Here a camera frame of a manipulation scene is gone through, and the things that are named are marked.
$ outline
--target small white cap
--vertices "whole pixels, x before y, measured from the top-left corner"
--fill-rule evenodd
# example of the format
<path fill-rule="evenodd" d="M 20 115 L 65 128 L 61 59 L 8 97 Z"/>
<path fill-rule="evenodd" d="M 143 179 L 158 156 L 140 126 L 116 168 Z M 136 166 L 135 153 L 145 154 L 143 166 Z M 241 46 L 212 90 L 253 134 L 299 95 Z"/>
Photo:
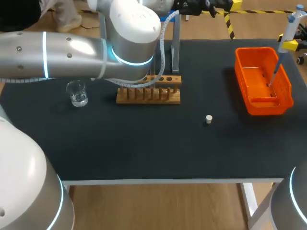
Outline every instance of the small white cap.
<path fill-rule="evenodd" d="M 206 116 L 206 122 L 207 122 L 207 124 L 210 124 L 211 122 L 212 122 L 212 116 L 211 115 L 207 115 Z"/>

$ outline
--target wooden test tube rack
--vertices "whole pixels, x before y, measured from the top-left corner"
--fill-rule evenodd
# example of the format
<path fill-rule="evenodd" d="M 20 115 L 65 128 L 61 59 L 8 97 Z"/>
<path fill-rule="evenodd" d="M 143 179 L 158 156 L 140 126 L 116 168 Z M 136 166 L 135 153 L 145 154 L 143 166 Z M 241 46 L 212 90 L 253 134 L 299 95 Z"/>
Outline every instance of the wooden test tube rack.
<path fill-rule="evenodd" d="M 155 76 L 147 76 L 139 84 L 151 81 Z M 180 104 L 181 76 L 163 75 L 156 83 L 162 86 L 174 86 L 173 88 L 119 88 L 117 92 L 117 104 Z"/>

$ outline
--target black tabletop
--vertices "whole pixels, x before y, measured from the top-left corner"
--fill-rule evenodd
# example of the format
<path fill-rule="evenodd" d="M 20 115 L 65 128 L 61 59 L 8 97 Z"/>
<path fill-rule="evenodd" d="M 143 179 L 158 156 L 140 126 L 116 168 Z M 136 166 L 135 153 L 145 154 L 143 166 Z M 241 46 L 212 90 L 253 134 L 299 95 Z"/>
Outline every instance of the black tabletop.
<path fill-rule="evenodd" d="M 117 86 L 95 80 L 87 81 L 88 105 L 74 108 L 68 79 L 7 84 L 0 103 L 62 180 L 281 178 L 306 155 L 307 88 L 288 55 L 294 106 L 282 116 L 250 116 L 234 71 L 242 46 L 278 44 L 182 41 L 181 105 L 117 105 Z"/>

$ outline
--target shoe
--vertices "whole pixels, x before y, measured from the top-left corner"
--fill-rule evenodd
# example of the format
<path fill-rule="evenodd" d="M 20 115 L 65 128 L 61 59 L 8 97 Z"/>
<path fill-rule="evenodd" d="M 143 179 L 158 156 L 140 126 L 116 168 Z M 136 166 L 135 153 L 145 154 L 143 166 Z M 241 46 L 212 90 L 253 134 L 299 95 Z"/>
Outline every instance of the shoe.
<path fill-rule="evenodd" d="M 69 30 L 79 27 L 81 23 L 82 23 L 82 16 L 78 14 L 77 17 L 70 24 L 59 25 L 57 27 L 57 31 L 59 33 L 67 33 Z"/>

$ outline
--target person's leg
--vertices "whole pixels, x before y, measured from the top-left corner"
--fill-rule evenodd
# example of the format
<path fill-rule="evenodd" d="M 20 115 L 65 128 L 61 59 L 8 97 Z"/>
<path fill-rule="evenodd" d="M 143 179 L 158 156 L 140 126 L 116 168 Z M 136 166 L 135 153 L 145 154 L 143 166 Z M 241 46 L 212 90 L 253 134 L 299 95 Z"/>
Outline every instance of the person's leg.
<path fill-rule="evenodd" d="M 40 17 L 43 17 L 45 13 L 54 6 L 55 2 L 56 0 L 39 0 L 39 5 L 42 12 Z"/>
<path fill-rule="evenodd" d="M 55 20 L 58 32 L 68 32 L 82 23 L 82 17 L 77 13 L 73 0 L 55 0 Z"/>

